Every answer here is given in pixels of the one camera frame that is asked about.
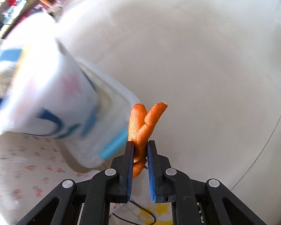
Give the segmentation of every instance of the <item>plastic container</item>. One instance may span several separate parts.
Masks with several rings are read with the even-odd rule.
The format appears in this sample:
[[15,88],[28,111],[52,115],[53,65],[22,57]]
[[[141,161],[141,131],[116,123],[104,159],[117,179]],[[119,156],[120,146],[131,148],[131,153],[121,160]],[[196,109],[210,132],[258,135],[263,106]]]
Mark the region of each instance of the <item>plastic container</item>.
[[75,61],[54,35],[54,19],[35,14],[0,48],[25,51],[32,45],[23,77],[17,77],[0,104],[0,134],[58,139],[82,166],[97,167],[125,145],[130,112],[139,100],[91,62]]
[[55,40],[55,22],[49,15],[32,15],[15,31],[27,32],[26,24],[35,18],[47,23],[45,29],[40,28],[42,34],[27,40],[22,48],[19,38],[14,38],[15,45],[7,38],[0,46],[0,65],[16,65],[0,103],[0,134],[12,131],[56,139],[85,137],[96,121],[97,92]]
[[128,139],[131,109],[139,99],[94,64],[79,60],[98,93],[97,121],[84,139],[63,140],[68,151],[85,167],[97,167],[113,157]]

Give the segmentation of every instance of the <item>metal screw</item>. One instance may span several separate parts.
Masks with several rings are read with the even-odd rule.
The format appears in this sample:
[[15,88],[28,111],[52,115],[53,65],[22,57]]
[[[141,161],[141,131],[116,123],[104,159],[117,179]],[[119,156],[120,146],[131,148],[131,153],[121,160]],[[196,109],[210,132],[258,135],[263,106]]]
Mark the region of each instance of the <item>metal screw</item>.
[[220,182],[219,182],[219,180],[211,179],[211,180],[209,180],[208,184],[209,184],[211,187],[216,188],[216,187],[219,187]]
[[113,175],[115,175],[116,173],[117,173],[117,171],[114,170],[113,168],[108,168],[108,169],[105,170],[105,174],[106,174],[107,176],[113,176]]
[[65,181],[63,181],[63,187],[64,188],[70,188],[70,187],[72,187],[73,186],[73,181],[72,180],[65,180]]
[[174,175],[177,173],[177,171],[176,171],[176,169],[174,169],[174,168],[168,168],[168,169],[165,171],[165,173],[166,173],[167,175],[174,176]]

